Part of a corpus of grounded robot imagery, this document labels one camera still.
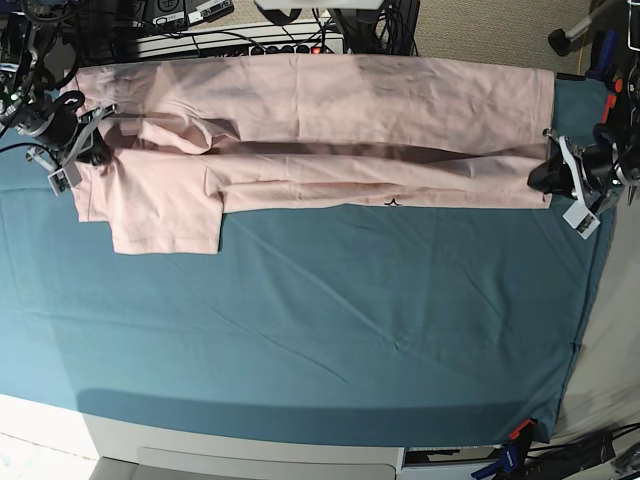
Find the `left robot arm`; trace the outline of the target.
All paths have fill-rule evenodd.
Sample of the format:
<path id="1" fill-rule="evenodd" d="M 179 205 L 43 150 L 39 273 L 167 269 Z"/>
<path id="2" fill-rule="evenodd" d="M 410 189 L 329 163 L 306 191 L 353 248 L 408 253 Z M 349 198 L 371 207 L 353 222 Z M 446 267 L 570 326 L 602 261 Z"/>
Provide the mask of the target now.
<path id="1" fill-rule="evenodd" d="M 594 214 L 613 207 L 623 191 L 631 205 L 639 192 L 639 3 L 595 1 L 574 27 L 551 32 L 548 43 L 561 57 L 590 43 L 588 67 L 567 78 L 599 81 L 607 97 L 591 144 L 567 140 L 564 156 L 558 133 L 544 132 L 552 157 L 529 174 L 528 186 L 574 200 L 582 195 Z"/>

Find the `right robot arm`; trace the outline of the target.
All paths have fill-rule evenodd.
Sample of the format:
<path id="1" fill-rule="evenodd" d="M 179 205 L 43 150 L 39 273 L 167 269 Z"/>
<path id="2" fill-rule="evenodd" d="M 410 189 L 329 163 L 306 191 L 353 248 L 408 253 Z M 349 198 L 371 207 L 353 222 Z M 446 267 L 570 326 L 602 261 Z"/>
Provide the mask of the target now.
<path id="1" fill-rule="evenodd" d="M 73 1 L 54 13 L 48 6 L 20 1 L 1 32 L 1 132 L 14 129 L 33 138 L 31 146 L 48 153 L 56 167 L 69 162 L 101 166 L 112 158 L 99 124 L 116 107 L 85 110 L 85 95 L 69 88 L 83 59 L 79 13 L 86 4 Z M 75 58 L 65 76 L 56 79 L 46 59 L 69 20 L 75 28 Z"/>

